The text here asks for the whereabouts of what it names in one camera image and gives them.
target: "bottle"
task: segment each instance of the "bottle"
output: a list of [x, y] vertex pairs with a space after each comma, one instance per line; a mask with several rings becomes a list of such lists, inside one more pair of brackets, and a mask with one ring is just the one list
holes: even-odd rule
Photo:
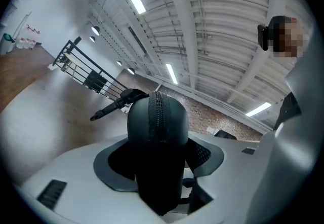
[[30, 39], [26, 39], [26, 41], [25, 41], [25, 43], [24, 43], [24, 46], [23, 46], [23, 48], [26, 48], [26, 49], [28, 49], [29, 48], [29, 46], [30, 46], [30, 42], [31, 42], [31, 40]]
[[30, 49], [33, 49], [34, 47], [35, 47], [35, 45], [36, 45], [36, 41], [35, 40], [32, 40], [31, 42], [30, 42]]
[[16, 42], [16, 47], [22, 49], [24, 47], [25, 41], [26, 39], [24, 38], [18, 39], [18, 41]]

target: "black vent grille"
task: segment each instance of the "black vent grille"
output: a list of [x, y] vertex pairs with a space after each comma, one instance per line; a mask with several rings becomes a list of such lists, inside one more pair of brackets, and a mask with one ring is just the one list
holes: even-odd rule
[[191, 139], [188, 140], [186, 153], [186, 161], [191, 170], [202, 165], [211, 157], [211, 152], [207, 148]]
[[51, 180], [39, 195], [37, 200], [44, 206], [53, 210], [62, 192], [64, 191], [66, 184], [67, 183], [63, 181]]
[[255, 151], [255, 149], [248, 148], [248, 147], [245, 148], [244, 150], [242, 150], [243, 153], [248, 154], [248, 155], [253, 155], [254, 154], [254, 151]]

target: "ceiling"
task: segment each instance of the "ceiling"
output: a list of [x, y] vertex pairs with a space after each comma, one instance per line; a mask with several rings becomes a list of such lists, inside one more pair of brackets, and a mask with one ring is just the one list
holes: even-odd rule
[[[268, 101], [250, 120], [273, 127], [284, 97], [285, 76], [296, 59], [276, 58], [258, 45], [257, 26], [275, 15], [295, 17], [309, 38], [312, 17], [303, 0], [90, 0], [88, 19], [123, 64], [146, 77], [171, 83], [243, 117]], [[129, 27], [133, 30], [138, 44]]]

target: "floor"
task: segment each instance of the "floor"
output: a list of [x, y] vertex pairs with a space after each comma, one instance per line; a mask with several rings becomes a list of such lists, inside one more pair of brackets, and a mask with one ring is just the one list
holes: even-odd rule
[[28, 85], [50, 70], [54, 58], [42, 47], [33, 50], [14, 48], [0, 55], [0, 112]]
[[[126, 134], [127, 116], [120, 110], [90, 122], [90, 116], [111, 101], [59, 69], [47, 70], [53, 61], [48, 54], [13, 52], [1, 57], [1, 68], [7, 70], [2, 68], [1, 99], [6, 100], [0, 113], [0, 153], [15, 184], [66, 151]], [[33, 59], [28, 52], [39, 56]]]

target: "black cover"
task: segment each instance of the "black cover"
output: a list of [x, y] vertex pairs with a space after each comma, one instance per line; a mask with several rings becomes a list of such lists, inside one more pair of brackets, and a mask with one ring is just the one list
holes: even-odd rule
[[237, 140], [237, 138], [229, 133], [227, 133], [226, 131], [224, 130], [219, 130], [215, 135], [214, 137], [222, 137], [222, 138], [227, 138], [227, 139], [234, 139], [234, 140]]
[[84, 85], [88, 86], [90, 89], [100, 92], [102, 87], [106, 84], [107, 80], [99, 75], [96, 71], [91, 71], [91, 73], [85, 79]]
[[130, 109], [127, 131], [139, 194], [159, 215], [180, 202], [188, 129], [185, 108], [161, 92]]

